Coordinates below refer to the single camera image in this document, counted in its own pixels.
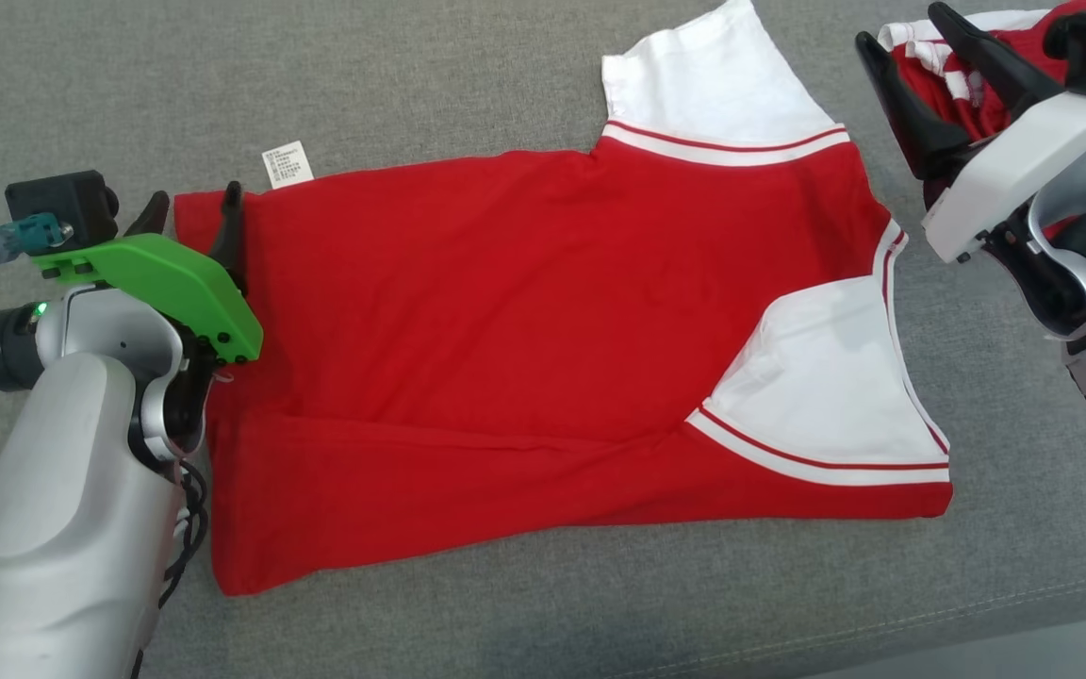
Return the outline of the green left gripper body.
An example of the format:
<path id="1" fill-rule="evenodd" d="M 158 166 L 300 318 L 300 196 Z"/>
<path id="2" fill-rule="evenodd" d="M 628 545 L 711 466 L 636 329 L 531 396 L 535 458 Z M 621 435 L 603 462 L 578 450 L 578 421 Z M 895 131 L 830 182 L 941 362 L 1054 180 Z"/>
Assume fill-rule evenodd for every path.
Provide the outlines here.
<path id="1" fill-rule="evenodd" d="M 263 328 L 232 276 L 215 259 L 171 238 L 137 235 L 31 261 L 58 282 L 105 282 L 137 298 L 206 337 L 228 364 L 258 360 Z"/>

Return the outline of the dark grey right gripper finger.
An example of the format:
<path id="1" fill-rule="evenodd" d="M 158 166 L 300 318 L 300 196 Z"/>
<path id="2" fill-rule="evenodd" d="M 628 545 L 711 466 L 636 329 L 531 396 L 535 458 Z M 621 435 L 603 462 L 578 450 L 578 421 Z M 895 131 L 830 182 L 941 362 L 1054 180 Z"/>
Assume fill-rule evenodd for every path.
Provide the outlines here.
<path id="1" fill-rule="evenodd" d="M 854 47 L 911 174 L 921 181 L 946 175 L 952 167 L 954 158 L 969 149 L 968 133 L 959 125 L 940 120 L 910 89 L 896 61 L 874 35 L 858 33 Z"/>
<path id="2" fill-rule="evenodd" d="M 931 3 L 929 17 L 954 53 L 992 86 L 1012 120 L 1063 91 L 1060 81 L 948 4 Z"/>

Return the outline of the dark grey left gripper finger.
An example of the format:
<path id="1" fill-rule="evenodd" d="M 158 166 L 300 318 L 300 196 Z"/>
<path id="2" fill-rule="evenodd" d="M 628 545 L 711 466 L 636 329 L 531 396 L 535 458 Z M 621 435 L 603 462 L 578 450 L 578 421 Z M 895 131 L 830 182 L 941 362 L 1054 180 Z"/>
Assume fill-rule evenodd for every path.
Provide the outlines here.
<path id="1" fill-rule="evenodd" d="M 220 201 L 220 226 L 210 249 L 210 257 L 224 267 L 236 285 L 247 285 L 244 196 L 240 183 L 228 183 Z"/>
<path id="2" fill-rule="evenodd" d="M 126 238 L 138 235 L 162 235 L 171 212 L 171 197 L 164 190 L 156 190 L 148 199 L 146 208 L 139 212 L 124 231 Z"/>

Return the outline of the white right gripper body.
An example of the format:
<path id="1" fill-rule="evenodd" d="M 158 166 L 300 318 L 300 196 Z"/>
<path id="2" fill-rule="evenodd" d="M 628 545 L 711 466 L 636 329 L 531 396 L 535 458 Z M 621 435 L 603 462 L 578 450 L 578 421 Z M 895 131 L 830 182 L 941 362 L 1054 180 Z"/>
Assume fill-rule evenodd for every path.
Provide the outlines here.
<path id="1" fill-rule="evenodd" d="M 982 147 L 940 193 L 923 221 L 944 262 L 978 249 L 978 232 L 1039 192 L 1086 152 L 1086 95 L 1064 91 L 1030 106 Z"/>

